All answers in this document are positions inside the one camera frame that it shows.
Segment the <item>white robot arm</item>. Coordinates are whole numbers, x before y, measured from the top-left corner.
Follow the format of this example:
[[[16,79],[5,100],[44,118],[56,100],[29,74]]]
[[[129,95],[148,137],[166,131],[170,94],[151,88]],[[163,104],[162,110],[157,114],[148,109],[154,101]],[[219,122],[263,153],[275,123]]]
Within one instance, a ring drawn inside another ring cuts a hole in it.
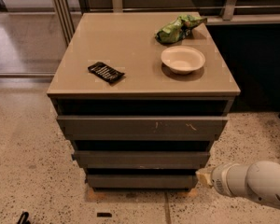
[[[246,198],[251,202],[280,210],[280,164],[256,161],[249,165],[224,163],[196,171],[198,181],[228,197]]]

